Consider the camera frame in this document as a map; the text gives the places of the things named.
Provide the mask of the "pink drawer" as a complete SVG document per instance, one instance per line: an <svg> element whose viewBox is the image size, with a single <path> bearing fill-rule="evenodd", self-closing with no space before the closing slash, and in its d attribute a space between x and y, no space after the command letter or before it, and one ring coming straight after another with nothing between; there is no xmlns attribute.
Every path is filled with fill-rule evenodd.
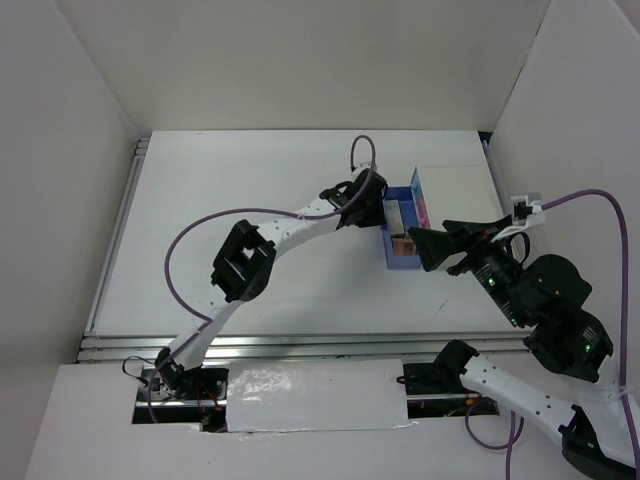
<svg viewBox="0 0 640 480"><path fill-rule="evenodd" d="M430 220L428 216L428 210L423 197L418 197L415 201L416 215L419 226L427 229L430 227Z"/></svg>

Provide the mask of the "peach four-pan palette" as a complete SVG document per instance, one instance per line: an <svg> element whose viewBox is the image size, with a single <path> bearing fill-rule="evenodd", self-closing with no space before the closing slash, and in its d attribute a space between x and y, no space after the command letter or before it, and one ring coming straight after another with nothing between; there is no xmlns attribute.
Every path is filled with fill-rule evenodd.
<svg viewBox="0 0 640 480"><path fill-rule="evenodd" d="M394 256L414 256L416 246L410 238L391 238L392 251Z"/></svg>

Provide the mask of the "blue drawer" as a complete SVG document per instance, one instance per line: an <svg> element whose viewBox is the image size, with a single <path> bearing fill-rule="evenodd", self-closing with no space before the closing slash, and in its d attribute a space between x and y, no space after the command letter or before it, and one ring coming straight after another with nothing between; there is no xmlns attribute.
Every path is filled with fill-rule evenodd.
<svg viewBox="0 0 640 480"><path fill-rule="evenodd" d="M410 188L415 201L422 197L420 169L415 167L411 176Z"/></svg>

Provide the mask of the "brown long eyeshadow palette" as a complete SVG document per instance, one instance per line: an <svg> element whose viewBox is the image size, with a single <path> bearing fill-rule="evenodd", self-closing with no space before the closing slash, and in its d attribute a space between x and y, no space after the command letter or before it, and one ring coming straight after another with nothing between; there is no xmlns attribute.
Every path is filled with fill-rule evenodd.
<svg viewBox="0 0 640 480"><path fill-rule="evenodd" d="M389 235L395 238L403 237L405 228L399 201L395 199L386 200L384 202L384 212Z"/></svg>

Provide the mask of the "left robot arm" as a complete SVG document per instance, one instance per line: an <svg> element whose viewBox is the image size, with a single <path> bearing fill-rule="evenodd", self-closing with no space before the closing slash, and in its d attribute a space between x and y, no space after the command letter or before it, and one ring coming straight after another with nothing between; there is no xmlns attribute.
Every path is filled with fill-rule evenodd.
<svg viewBox="0 0 640 480"><path fill-rule="evenodd" d="M155 360L160 386L171 397L189 396L199 380L205 355L231 315L256 299L267 287L274 263L290 250L344 227L378 227L385 222L383 199L387 181L372 168L322 191L301 209L289 212L266 208L241 208L211 214L185 227L170 244L164 259L164 277L174 299L202 323L176 337ZM212 266L213 303L208 313L188 305L177 292L170 273L176 247L195 227L222 216L240 213L273 215L259 225L246 219L233 225Z"/></svg>

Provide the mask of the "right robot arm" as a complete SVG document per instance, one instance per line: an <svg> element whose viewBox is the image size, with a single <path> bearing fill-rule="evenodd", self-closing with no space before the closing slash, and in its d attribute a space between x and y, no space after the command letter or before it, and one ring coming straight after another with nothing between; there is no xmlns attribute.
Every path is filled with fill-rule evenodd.
<svg viewBox="0 0 640 480"><path fill-rule="evenodd" d="M437 384L495 400L545 432L564 459L591 479L639 476L639 408L619 379L619 353L603 324L584 310L592 287L566 258L547 254L529 266L517 261L493 223L447 220L441 231L411 227L425 271L448 258L451 276L470 273L548 372L563 377L574 399L555 398L501 370L462 340L450 341L433 362Z"/></svg>

